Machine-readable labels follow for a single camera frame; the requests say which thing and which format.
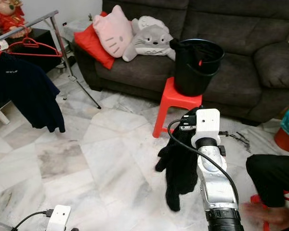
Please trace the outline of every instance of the marble floor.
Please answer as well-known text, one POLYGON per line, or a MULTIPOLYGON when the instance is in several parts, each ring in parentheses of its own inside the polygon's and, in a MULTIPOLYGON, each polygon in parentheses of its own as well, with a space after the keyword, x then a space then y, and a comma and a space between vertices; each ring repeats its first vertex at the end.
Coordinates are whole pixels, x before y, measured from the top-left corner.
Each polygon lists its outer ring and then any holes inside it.
MULTIPOLYGON (((67 101, 57 97, 66 133, 34 129, 10 103, 3 112, 10 124, 0 123, 0 222, 16 225, 27 215, 54 208, 72 207, 67 230, 81 231, 207 231, 199 194, 180 197, 181 211, 171 212, 165 202, 165 172, 154 166, 168 135, 152 137, 158 103, 119 92, 90 90, 79 68, 73 66, 90 94, 90 99, 70 84, 66 73, 53 70, 49 76, 67 101)), ((180 118, 185 110, 172 108, 165 123, 180 118)), ((236 183, 240 202, 247 202, 255 188, 245 169, 252 154, 289 154, 273 141, 280 121, 259 127, 242 125, 221 117, 222 138, 227 151, 228 172, 236 183)), ((36 216, 21 231, 43 231, 48 218, 36 216)), ((244 215, 246 231, 260 231, 261 224, 244 215)))

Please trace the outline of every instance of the black cable wire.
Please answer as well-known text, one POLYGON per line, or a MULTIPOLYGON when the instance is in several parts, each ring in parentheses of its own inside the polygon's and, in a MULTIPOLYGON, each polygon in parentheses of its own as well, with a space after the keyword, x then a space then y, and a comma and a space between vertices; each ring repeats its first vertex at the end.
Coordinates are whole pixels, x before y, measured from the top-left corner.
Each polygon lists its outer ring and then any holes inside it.
POLYGON ((47 211, 42 211, 42 212, 36 212, 36 213, 32 213, 31 215, 27 216, 25 219, 23 219, 21 222, 18 223, 18 225, 16 225, 14 228, 12 228, 11 231, 17 231, 18 227, 24 223, 26 220, 28 220, 30 217, 33 217, 34 215, 37 215, 37 214, 46 214, 47 211))
POLYGON ((179 141, 177 138, 175 138, 171 132, 171 126, 174 124, 174 123, 177 123, 177 122, 181 122, 182 120, 181 119, 176 119, 172 122, 169 123, 168 125, 168 134, 170 135, 170 137, 176 141, 178 144, 182 145, 184 148, 187 148, 188 150, 194 152, 194 153, 197 153, 198 155, 202 156, 203 158, 207 159, 208 161, 210 161, 215 167, 218 168, 218 170, 220 170, 226 177, 227 179, 229 180, 231 186, 232 186, 232 189, 235 193, 235 196, 236 196, 236 202, 237 204, 239 204, 239 195, 237 193, 237 189, 236 189, 236 185, 235 183, 233 182, 233 180, 231 179, 231 177, 228 175, 228 173, 223 170, 217 163, 215 163, 211 158, 207 157, 206 155, 204 155, 203 153, 201 153, 200 151, 194 149, 194 148, 191 148, 189 146, 187 146, 186 144, 182 143, 181 141, 179 141))

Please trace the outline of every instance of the person's leg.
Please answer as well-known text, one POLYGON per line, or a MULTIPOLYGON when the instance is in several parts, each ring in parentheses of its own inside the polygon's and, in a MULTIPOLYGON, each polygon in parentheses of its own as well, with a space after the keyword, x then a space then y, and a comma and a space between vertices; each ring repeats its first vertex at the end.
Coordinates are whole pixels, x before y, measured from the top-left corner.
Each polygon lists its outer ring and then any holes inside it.
POLYGON ((259 196, 269 209, 245 205, 245 210, 283 229, 289 227, 289 209, 284 208, 283 193, 284 190, 289 191, 289 156, 253 155, 248 158, 246 168, 259 196))
POLYGON ((284 190, 289 191, 289 156, 252 155, 247 159, 246 169, 266 206, 285 205, 284 190))

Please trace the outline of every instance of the pink hello kitty pillow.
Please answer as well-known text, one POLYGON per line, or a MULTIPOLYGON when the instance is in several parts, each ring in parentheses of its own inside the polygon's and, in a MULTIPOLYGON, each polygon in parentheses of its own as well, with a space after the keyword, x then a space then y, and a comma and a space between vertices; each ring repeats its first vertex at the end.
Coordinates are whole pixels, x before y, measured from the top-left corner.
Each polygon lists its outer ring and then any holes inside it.
POLYGON ((106 17, 96 15, 93 28, 105 51, 115 58, 122 57, 133 38, 131 23, 119 5, 106 17))

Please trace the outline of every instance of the black shirt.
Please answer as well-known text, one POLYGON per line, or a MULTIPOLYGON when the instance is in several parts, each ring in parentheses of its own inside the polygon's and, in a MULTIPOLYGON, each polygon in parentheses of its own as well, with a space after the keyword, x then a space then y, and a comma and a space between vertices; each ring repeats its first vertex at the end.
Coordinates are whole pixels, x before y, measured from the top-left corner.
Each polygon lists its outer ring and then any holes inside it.
POLYGON ((64 119, 55 98, 59 89, 44 71, 29 62, 2 53, 0 56, 0 92, 9 96, 34 128, 59 128, 65 132, 64 119))

